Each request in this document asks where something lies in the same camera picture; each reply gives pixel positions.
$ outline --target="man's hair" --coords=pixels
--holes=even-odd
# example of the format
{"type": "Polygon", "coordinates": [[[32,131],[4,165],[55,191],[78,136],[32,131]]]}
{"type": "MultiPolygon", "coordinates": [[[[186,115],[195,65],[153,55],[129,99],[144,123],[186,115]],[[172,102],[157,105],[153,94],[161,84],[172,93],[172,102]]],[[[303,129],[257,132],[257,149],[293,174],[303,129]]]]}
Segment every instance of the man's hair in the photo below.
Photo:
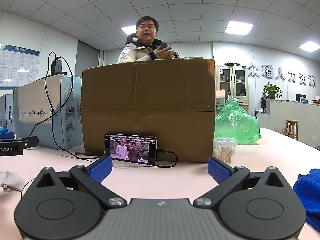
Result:
{"type": "Polygon", "coordinates": [[[140,20],[138,20],[137,23],[136,23],[136,29],[138,29],[139,25],[145,20],[153,21],[153,23],[154,23],[154,25],[156,27],[156,31],[157,32],[159,31],[159,24],[158,24],[157,20],[152,18],[151,16],[144,16],[144,17],[140,18],[140,20]]]}

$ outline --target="cabinet glass door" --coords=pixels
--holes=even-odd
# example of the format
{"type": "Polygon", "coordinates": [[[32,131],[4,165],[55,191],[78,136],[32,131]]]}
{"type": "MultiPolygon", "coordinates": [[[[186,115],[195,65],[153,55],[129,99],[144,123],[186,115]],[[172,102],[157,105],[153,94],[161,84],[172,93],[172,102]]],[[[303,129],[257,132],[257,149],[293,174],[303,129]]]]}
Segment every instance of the cabinet glass door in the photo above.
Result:
{"type": "Polygon", "coordinates": [[[232,75],[231,69],[219,68],[220,90],[226,90],[228,92],[228,96],[231,95],[232,90],[232,82],[230,75],[232,75]]]}
{"type": "Polygon", "coordinates": [[[235,80],[234,83],[236,84],[235,87],[235,95],[237,97],[246,97],[247,91],[246,91],[246,84],[245,84],[245,71],[235,69],[235,80]]]}

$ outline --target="bulletin board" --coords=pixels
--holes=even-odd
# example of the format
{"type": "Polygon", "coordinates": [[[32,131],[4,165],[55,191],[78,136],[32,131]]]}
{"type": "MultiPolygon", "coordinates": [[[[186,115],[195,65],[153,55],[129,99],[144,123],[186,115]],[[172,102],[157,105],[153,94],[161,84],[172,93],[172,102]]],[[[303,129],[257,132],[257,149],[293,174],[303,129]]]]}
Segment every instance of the bulletin board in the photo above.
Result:
{"type": "Polygon", "coordinates": [[[37,79],[39,51],[0,45],[0,87],[20,87],[37,79]]]}

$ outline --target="clear plastic container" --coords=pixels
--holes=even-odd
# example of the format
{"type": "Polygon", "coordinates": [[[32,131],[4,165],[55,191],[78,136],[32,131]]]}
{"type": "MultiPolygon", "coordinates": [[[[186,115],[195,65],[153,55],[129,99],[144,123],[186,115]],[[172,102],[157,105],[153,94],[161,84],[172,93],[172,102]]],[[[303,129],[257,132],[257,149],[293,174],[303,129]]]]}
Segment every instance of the clear plastic container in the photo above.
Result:
{"type": "Polygon", "coordinates": [[[233,167],[238,141],[229,137],[217,137],[213,140],[212,157],[233,167]]]}

